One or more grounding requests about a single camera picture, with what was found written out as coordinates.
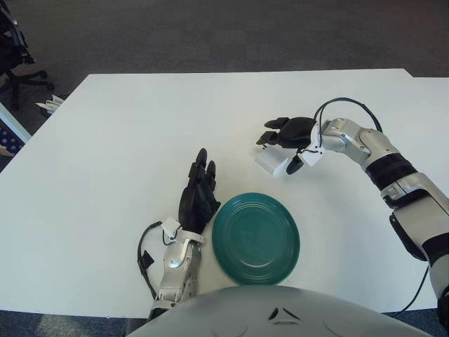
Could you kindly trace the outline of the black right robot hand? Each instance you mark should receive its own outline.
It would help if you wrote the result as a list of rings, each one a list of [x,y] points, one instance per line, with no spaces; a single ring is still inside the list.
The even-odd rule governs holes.
[[[284,149],[295,149],[297,153],[311,144],[311,131],[316,124],[309,117],[279,117],[264,124],[265,131],[257,140],[257,145],[279,145]]]

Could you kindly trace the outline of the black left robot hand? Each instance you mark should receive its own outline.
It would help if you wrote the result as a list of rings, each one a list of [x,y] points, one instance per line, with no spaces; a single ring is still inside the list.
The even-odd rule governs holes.
[[[182,192],[178,210],[181,228],[202,234],[221,203],[214,196],[216,166],[207,162],[207,151],[201,148],[188,173],[188,183]]]

